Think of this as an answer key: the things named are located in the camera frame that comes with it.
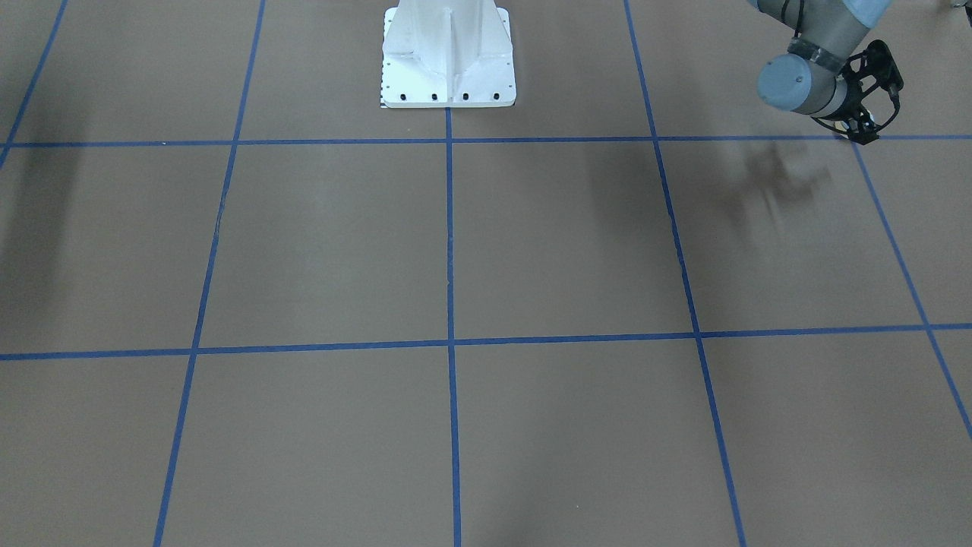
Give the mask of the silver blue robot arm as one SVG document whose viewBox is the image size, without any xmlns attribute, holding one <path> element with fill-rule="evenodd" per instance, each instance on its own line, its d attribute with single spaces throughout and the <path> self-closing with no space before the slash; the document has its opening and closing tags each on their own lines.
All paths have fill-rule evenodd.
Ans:
<svg viewBox="0 0 972 547">
<path fill-rule="evenodd" d="M 794 31 L 787 52 L 763 66 L 758 96 L 778 110 L 823 119 L 850 103 L 841 69 L 892 3 L 751 1 L 750 6 Z"/>
</svg>

